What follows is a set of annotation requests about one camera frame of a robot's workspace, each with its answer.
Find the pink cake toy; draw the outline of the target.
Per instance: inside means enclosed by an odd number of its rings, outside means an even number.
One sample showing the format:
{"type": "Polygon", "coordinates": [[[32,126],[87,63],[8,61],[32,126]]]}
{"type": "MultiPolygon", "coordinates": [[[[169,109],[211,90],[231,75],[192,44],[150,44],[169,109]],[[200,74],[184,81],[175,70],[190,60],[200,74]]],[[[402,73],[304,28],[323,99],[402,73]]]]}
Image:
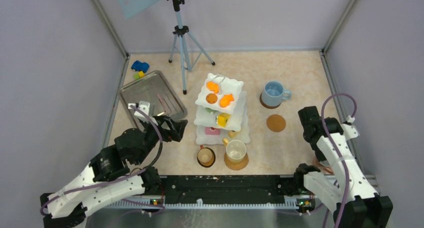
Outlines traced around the pink cake toy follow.
{"type": "Polygon", "coordinates": [[[208,136],[218,136],[221,134],[221,130],[219,128],[206,127],[204,133],[208,136]]]}

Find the plain brown round coaster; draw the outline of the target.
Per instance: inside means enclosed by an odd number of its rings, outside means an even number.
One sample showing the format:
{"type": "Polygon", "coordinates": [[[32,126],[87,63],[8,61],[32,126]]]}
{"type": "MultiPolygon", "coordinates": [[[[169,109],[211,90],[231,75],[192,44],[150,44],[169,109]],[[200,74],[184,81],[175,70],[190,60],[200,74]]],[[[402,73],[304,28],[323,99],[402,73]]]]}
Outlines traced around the plain brown round coaster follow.
{"type": "Polygon", "coordinates": [[[286,120],[278,114],[270,115],[266,120],[266,126],[272,132],[281,132],[286,128],[286,125],[286,120]]]}

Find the small orange-rimmed mug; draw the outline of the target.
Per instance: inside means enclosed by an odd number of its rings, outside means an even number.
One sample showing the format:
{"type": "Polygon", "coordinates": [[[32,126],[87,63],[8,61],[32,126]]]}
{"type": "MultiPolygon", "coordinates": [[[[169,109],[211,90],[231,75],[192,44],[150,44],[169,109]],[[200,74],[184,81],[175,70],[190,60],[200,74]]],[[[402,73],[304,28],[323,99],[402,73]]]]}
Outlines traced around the small orange-rimmed mug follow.
{"type": "Polygon", "coordinates": [[[197,161],[198,160],[200,160],[201,162],[209,162],[212,160],[216,161],[215,152],[209,147],[204,147],[203,145],[201,145],[200,150],[197,153],[197,161]]]}

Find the orange round pastry toy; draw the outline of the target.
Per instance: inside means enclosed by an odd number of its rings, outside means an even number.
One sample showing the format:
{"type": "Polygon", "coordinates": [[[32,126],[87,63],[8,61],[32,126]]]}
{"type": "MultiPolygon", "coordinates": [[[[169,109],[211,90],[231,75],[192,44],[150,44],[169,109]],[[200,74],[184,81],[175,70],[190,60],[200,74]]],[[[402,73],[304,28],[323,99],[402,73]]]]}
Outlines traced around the orange round pastry toy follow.
{"type": "Polygon", "coordinates": [[[209,103],[209,104],[214,104],[218,101],[218,97],[216,94],[214,93],[210,93],[205,97],[205,100],[209,103]]]}

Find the yellow cake slice toy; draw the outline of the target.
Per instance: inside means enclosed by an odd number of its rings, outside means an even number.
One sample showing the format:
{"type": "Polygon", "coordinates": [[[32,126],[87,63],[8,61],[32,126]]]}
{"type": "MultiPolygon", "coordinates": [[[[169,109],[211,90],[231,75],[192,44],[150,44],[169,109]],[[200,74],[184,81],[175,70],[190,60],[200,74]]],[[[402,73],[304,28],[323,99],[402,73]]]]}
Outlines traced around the yellow cake slice toy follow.
{"type": "Polygon", "coordinates": [[[226,127],[231,115],[228,113],[220,113],[215,117],[216,124],[220,127],[226,127]]]}

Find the dark wooden round saucer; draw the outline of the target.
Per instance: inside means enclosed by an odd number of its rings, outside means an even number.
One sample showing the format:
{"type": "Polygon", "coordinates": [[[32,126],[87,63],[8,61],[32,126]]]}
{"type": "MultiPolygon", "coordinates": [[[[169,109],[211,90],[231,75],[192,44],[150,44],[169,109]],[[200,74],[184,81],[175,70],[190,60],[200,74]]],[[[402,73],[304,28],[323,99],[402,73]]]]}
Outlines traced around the dark wooden round saucer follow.
{"type": "Polygon", "coordinates": [[[262,99],[259,99],[259,101],[260,101],[261,105],[264,106],[267,109],[275,109],[275,108],[278,108],[281,105],[281,104],[278,104],[276,106],[269,106],[262,99]]]}

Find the yellow white cake toy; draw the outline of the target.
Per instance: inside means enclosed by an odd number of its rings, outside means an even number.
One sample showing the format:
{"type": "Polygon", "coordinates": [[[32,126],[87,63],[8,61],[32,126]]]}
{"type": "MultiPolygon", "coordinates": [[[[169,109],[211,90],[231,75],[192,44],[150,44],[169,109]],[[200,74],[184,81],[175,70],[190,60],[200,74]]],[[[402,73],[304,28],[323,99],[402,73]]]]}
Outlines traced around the yellow white cake toy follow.
{"type": "Polygon", "coordinates": [[[231,131],[228,132],[228,136],[229,136],[229,138],[235,138],[239,133],[240,133],[239,131],[231,130],[231,131]]]}

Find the light blue ceramic cup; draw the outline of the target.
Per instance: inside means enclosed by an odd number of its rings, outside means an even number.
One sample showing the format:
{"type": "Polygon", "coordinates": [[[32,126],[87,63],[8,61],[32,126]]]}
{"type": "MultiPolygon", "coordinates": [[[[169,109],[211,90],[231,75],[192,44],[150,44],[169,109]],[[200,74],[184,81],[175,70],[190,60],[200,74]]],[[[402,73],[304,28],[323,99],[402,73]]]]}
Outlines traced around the light blue ceramic cup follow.
{"type": "Polygon", "coordinates": [[[270,81],[265,84],[260,99],[262,99],[269,106],[276,106],[281,104],[284,100],[292,97],[292,92],[284,88],[284,86],[277,81],[270,81]]]}

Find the yellow ceramic cup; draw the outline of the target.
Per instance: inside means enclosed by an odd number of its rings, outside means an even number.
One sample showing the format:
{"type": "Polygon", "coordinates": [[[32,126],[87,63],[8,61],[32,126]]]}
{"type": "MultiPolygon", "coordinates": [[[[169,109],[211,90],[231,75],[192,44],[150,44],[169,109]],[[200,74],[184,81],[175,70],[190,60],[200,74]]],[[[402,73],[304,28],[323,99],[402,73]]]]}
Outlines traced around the yellow ceramic cup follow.
{"type": "Polygon", "coordinates": [[[245,158],[247,147],[242,141],[224,138],[222,142],[225,146],[225,154],[231,163],[240,163],[245,158]]]}

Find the green swirl roll cake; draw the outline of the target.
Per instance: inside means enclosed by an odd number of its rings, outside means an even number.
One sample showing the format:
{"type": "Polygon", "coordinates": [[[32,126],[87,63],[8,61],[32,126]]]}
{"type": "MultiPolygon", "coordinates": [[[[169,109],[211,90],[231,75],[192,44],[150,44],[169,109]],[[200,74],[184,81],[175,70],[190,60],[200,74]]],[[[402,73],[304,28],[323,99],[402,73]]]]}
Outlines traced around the green swirl roll cake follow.
{"type": "Polygon", "coordinates": [[[213,114],[213,113],[217,112],[217,110],[214,110],[214,109],[211,109],[211,108],[205,108],[205,110],[206,110],[208,113],[211,113],[211,114],[213,114]]]}

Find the black orange round coaster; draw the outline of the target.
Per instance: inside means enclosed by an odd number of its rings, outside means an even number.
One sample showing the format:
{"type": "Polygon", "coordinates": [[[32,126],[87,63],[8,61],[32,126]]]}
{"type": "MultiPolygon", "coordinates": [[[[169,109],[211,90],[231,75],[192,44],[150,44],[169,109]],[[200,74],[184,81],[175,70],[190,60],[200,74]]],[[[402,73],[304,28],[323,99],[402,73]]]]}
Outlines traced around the black orange round coaster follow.
{"type": "Polygon", "coordinates": [[[205,168],[209,168],[209,167],[211,167],[212,165],[214,165],[214,163],[215,163],[215,161],[214,161],[214,160],[209,161],[209,162],[201,162],[200,160],[198,160],[197,162],[198,162],[198,164],[199,164],[200,166],[205,167],[205,168]]]}

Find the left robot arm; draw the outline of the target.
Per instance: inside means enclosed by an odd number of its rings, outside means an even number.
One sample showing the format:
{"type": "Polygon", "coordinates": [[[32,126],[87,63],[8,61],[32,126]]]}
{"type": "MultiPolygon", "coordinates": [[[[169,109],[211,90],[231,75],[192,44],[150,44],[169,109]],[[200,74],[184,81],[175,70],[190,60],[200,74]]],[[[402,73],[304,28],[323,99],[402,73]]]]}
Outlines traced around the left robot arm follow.
{"type": "Polygon", "coordinates": [[[55,193],[40,196],[44,227],[76,227],[99,209],[138,194],[155,194],[162,181],[154,164],[164,142],[180,142],[188,124],[168,116],[130,128],[103,148],[83,171],[55,193]]]}

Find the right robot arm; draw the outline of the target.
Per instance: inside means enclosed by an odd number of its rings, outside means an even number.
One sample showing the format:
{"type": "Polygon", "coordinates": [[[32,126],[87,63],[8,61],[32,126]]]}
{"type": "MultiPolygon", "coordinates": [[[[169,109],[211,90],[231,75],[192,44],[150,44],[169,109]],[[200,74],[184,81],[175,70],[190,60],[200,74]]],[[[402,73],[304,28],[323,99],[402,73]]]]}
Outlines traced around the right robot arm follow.
{"type": "Polygon", "coordinates": [[[349,140],[359,136],[353,125],[355,118],[348,116],[344,123],[336,118],[322,119],[315,106],[300,109],[298,116],[304,140],[318,160],[328,163],[337,184],[316,166],[302,163],[293,175],[295,191],[310,191],[318,197],[332,213],[336,227],[386,227],[393,203],[370,184],[348,146],[349,140]]]}

